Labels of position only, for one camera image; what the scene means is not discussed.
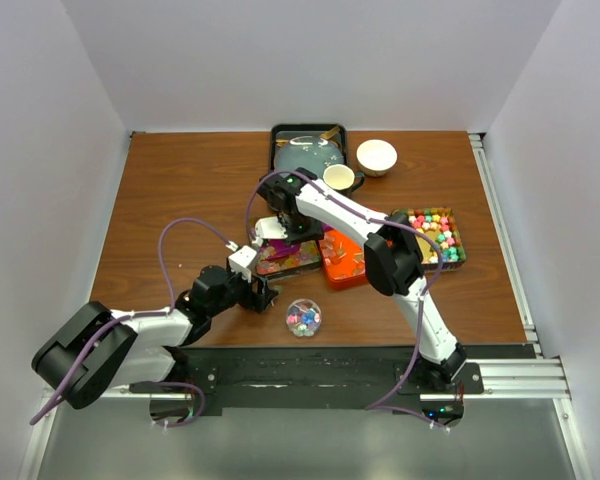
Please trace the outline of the gummy candy tin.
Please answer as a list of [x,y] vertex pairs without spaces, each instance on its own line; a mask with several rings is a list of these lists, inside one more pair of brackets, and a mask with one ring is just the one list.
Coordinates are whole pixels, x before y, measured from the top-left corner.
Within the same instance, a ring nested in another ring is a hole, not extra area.
[[268,279],[277,279],[319,269],[322,258],[318,244],[315,241],[306,241],[300,245],[300,250],[295,255],[278,259],[264,258],[261,255],[261,247],[260,258],[256,264],[257,274]]

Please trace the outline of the clear glass jar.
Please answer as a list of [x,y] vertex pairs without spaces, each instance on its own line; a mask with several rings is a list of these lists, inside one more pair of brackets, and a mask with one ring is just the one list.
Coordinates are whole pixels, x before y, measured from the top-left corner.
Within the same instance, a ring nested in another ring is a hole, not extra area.
[[310,299],[294,300],[286,311],[285,323],[296,337],[312,337],[322,325],[324,315]]

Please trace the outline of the orange plastic candy box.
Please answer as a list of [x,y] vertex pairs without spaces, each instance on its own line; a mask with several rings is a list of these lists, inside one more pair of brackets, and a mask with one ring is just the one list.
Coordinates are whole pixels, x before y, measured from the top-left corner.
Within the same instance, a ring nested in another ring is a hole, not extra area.
[[345,290],[368,283],[363,249],[349,237],[328,229],[319,241],[324,273],[334,290]]

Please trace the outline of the star candy tin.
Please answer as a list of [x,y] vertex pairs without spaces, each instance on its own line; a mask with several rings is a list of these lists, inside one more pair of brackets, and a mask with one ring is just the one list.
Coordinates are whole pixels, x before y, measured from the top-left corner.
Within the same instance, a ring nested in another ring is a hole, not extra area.
[[394,213],[407,216],[410,225],[427,239],[416,236],[426,272],[434,272],[439,263],[443,271],[453,271],[467,259],[454,211],[449,207],[396,209]]

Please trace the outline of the purple plastic scoop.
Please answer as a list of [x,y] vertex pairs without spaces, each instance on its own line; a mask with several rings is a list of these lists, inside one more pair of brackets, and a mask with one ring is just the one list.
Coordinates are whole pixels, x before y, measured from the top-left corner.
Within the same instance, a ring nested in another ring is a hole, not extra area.
[[261,249],[261,255],[266,259],[286,258],[299,252],[301,245],[288,245],[282,239],[267,240]]

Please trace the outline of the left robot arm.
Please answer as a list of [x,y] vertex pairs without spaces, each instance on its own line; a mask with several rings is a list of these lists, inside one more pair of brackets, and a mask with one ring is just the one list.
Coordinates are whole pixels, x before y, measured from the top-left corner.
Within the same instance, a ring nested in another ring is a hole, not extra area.
[[53,393],[30,423],[63,402],[83,409],[119,385],[154,382],[165,392],[180,390],[187,368],[175,358],[178,348],[206,335],[219,314],[235,306],[260,314],[277,296],[261,276],[246,279],[211,265],[173,307],[124,312],[98,301],[84,304],[32,359],[33,371]]

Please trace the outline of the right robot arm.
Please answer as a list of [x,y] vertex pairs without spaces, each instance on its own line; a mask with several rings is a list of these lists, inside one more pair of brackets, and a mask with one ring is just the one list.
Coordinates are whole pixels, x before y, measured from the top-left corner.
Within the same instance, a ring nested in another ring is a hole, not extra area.
[[396,302],[416,334],[405,379],[439,393],[460,382],[466,351],[430,293],[443,267],[441,250],[433,240],[412,227],[405,215],[368,209],[303,169],[264,175],[252,195],[282,216],[287,236],[317,235],[326,225],[362,249],[368,283]]

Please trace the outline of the dark green mug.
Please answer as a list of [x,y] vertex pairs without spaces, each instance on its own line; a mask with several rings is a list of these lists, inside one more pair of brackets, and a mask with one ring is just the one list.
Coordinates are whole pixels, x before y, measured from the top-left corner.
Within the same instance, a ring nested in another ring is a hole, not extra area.
[[346,165],[331,165],[323,173],[324,183],[343,196],[350,197],[365,182],[362,172],[355,172]]

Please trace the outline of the blue-grey ceramic plate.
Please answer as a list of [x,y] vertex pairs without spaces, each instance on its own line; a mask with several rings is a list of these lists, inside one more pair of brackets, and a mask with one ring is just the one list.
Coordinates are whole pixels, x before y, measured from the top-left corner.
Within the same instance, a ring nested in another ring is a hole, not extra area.
[[345,164],[344,154],[331,140],[317,136],[300,136],[289,140],[274,155],[275,171],[292,171],[303,168],[319,178],[331,165]]

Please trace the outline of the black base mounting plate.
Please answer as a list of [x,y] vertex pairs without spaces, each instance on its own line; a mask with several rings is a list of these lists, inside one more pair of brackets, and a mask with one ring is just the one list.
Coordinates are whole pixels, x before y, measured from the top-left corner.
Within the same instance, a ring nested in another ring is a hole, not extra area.
[[424,394],[456,405],[484,391],[472,362],[443,382],[418,361],[403,380],[411,356],[411,348],[401,346],[190,348],[180,353],[165,386],[137,383],[130,390],[153,395],[155,414],[179,414],[194,397],[180,386],[188,382],[203,391],[207,415],[225,408],[362,410],[391,389],[397,391],[390,399],[396,406],[418,409]]

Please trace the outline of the black serving tray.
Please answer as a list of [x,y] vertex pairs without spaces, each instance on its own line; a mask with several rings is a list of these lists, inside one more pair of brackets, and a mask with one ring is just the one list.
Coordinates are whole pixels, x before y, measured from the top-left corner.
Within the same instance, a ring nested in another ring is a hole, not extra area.
[[271,129],[269,170],[265,182],[285,181],[290,172],[321,180],[334,165],[348,165],[346,130],[339,124],[278,124]]

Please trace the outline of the gold spoon on tray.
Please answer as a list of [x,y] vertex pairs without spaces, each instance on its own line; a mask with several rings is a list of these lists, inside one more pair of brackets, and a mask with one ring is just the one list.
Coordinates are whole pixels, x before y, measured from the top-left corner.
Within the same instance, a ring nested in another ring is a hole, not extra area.
[[[330,130],[323,132],[319,135],[320,139],[331,140],[334,136],[336,136],[340,132],[341,128],[339,126],[335,126]],[[288,139],[276,139],[275,143],[277,146],[282,146],[286,143],[289,143]]]

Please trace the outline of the white ceramic bowl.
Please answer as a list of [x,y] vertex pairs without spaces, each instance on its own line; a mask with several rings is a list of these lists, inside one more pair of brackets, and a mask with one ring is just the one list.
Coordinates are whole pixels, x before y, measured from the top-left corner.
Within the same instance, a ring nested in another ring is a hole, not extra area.
[[358,146],[356,158],[365,175],[378,178],[385,176],[395,166],[398,153],[389,142],[371,139]]

